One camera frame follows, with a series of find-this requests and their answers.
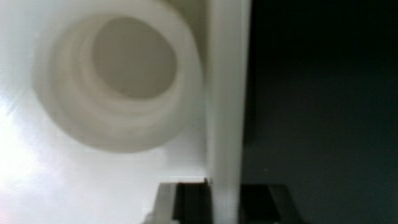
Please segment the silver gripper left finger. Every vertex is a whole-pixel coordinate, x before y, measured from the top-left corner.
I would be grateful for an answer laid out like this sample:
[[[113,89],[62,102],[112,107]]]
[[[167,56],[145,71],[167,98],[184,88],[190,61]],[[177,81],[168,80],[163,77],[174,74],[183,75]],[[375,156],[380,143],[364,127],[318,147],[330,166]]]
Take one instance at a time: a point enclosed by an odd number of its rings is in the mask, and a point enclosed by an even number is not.
[[[199,182],[161,182],[142,224],[213,224],[211,188]]]

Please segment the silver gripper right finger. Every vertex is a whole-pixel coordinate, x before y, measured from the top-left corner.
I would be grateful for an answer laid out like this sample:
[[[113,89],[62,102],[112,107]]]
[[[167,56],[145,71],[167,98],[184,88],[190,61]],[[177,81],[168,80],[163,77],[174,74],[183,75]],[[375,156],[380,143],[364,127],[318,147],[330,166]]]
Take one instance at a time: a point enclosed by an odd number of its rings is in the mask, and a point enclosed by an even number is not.
[[[284,185],[247,184],[241,186],[239,224],[309,224]]]

